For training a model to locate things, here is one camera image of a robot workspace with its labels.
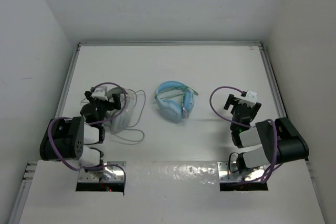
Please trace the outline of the white grey headphones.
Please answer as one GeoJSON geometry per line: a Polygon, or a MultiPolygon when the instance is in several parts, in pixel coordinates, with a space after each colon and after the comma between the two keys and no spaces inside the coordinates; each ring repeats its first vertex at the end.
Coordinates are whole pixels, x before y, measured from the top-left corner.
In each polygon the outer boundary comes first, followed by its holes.
{"type": "Polygon", "coordinates": [[[106,126],[110,126],[110,131],[112,133],[119,133],[123,130],[125,130],[131,121],[132,114],[134,107],[137,103],[137,95],[134,93],[133,90],[125,89],[127,93],[127,98],[124,98],[124,95],[119,88],[113,88],[110,89],[107,92],[107,98],[112,99],[113,94],[119,94],[120,95],[120,101],[121,101],[121,107],[125,105],[124,110],[116,116],[119,113],[119,110],[113,110],[113,111],[107,111],[106,112],[106,119],[113,118],[113,120],[109,122],[105,122],[104,124],[106,126]]]}

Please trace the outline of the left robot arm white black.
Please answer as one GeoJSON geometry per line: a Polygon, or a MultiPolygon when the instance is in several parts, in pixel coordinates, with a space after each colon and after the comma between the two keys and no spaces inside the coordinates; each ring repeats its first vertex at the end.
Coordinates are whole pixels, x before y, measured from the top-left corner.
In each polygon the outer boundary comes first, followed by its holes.
{"type": "Polygon", "coordinates": [[[101,144],[105,138],[106,113],[122,112],[127,98],[125,89],[117,88],[111,95],[102,88],[85,92],[88,101],[81,108],[80,116],[59,117],[50,120],[40,144],[40,157],[44,161],[60,161],[74,171],[100,170],[103,168],[102,152],[90,145],[101,144]]]}

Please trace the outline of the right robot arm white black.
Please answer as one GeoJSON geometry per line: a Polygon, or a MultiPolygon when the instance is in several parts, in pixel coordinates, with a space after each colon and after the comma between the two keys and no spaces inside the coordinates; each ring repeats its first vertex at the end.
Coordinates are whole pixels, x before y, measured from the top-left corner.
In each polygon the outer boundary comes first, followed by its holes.
{"type": "Polygon", "coordinates": [[[230,106],[233,107],[230,130],[234,145],[238,148],[258,146],[253,151],[236,153],[234,162],[229,156],[230,172],[242,174],[265,165],[276,166],[308,158],[308,144],[287,117],[264,120],[252,126],[261,108],[255,93],[244,92],[240,98],[230,94],[224,110],[230,106]]]}

